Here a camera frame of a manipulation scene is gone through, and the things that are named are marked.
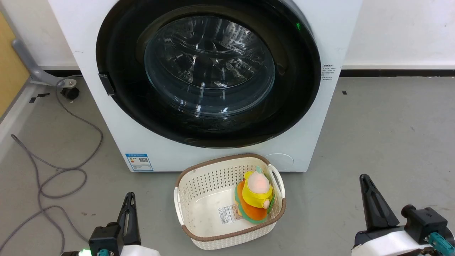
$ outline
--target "washing machine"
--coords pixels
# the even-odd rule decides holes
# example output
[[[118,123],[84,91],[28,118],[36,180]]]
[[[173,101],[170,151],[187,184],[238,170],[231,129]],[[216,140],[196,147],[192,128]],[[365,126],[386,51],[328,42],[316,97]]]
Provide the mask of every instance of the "washing machine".
[[[49,0],[130,171],[307,171],[361,0]]]

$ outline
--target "teal connector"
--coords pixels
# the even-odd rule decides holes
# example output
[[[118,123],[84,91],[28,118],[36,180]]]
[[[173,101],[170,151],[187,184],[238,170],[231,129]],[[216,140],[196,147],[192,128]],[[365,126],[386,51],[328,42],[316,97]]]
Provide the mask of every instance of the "teal connector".
[[[455,252],[455,248],[436,232],[430,234],[428,243],[444,256],[451,256]]]
[[[106,249],[103,249],[100,252],[98,252],[98,256],[109,256],[109,251]]]

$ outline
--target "white wall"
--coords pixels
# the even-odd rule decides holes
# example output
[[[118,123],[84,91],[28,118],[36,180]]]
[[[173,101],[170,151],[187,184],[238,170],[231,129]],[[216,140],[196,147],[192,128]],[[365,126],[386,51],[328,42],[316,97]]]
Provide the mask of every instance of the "white wall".
[[[0,3],[40,66],[77,68],[47,0]],[[455,69],[455,0],[364,0],[344,68]]]
[[[0,10],[38,65],[79,69],[47,0],[0,0]]]
[[[455,0],[364,0],[344,68],[455,69]]]

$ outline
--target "brown basket rim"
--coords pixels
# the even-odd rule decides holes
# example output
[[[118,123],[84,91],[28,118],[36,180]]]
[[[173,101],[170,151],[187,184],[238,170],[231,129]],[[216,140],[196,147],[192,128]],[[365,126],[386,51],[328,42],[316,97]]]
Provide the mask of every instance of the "brown basket rim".
[[[246,153],[246,154],[238,154],[238,155],[221,157],[221,158],[209,160],[209,161],[206,161],[206,162],[203,162],[203,163],[200,163],[200,164],[193,165],[192,167],[186,168],[178,176],[177,182],[175,183],[175,187],[178,188],[178,186],[180,185],[180,181],[182,180],[183,176],[185,176],[185,174],[187,174],[188,172],[190,172],[190,171],[192,171],[194,169],[197,169],[197,168],[200,168],[200,167],[204,167],[204,166],[207,166],[207,165],[210,165],[210,164],[215,164],[215,163],[227,161],[227,160],[238,159],[238,158],[246,158],[246,157],[257,158],[257,159],[263,161],[264,163],[266,163],[267,165],[270,164],[270,162],[265,157],[263,157],[261,155],[258,155],[258,154],[253,154],[253,153]],[[197,236],[197,235],[191,233],[191,231],[185,225],[182,225],[182,229],[191,239],[194,239],[194,240],[200,241],[200,242],[210,242],[210,241],[215,241],[215,240],[220,240],[220,239],[225,239],[225,238],[230,238],[230,237],[234,237],[234,236],[243,235],[243,234],[246,234],[246,233],[261,229],[261,228],[266,227],[268,225],[271,225],[271,224],[277,222],[283,216],[285,210],[286,210],[286,198],[283,198],[281,210],[278,213],[278,215],[275,216],[275,218],[273,218],[271,220],[268,220],[268,221],[266,221],[264,223],[261,223],[259,225],[256,225],[254,227],[251,227],[251,228],[247,228],[247,229],[244,229],[244,230],[241,230],[241,231],[237,231],[237,232],[233,232],[233,233],[229,233],[229,234],[225,234],[225,235],[220,235],[220,236],[208,236],[208,237]]]

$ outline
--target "gray metal bracket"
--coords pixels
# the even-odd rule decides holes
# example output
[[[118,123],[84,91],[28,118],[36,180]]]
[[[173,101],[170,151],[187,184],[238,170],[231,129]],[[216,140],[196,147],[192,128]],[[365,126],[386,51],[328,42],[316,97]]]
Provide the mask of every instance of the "gray metal bracket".
[[[43,84],[48,86],[58,86],[61,88],[73,88],[76,86],[76,80],[67,78],[61,81],[58,85],[57,83],[63,79],[63,77],[56,77],[47,72],[45,72],[38,64],[35,62],[27,47],[20,39],[14,39],[11,43],[14,50],[16,51],[19,58],[22,60],[22,63],[25,65],[27,70],[30,72],[30,81],[34,84]]]

